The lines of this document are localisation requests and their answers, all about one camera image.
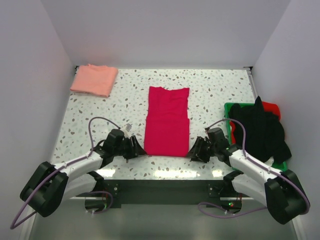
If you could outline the crimson red t-shirt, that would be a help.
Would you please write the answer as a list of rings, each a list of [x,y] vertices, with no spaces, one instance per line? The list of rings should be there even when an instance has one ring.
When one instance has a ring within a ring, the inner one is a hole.
[[[148,155],[182,158],[187,155],[190,142],[189,94],[189,88],[149,88],[144,136],[144,149]]]

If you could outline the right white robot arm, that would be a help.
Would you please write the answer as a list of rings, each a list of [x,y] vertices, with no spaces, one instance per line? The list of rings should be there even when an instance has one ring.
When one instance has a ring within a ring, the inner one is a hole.
[[[206,137],[197,137],[187,157],[207,163],[217,157],[234,170],[223,177],[223,192],[230,197],[246,195],[266,207],[280,224],[286,224],[310,209],[310,201],[297,175],[266,165],[243,150],[230,144],[221,128],[206,128]]]

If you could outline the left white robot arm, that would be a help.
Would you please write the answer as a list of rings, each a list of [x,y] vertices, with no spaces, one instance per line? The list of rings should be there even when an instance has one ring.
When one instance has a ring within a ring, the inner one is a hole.
[[[144,155],[146,151],[136,136],[126,137],[123,130],[112,129],[106,139],[79,158],[58,164],[41,163],[22,189],[20,199],[42,217],[48,217],[64,200],[83,193],[99,196],[104,179],[97,171],[114,157],[130,160]]]

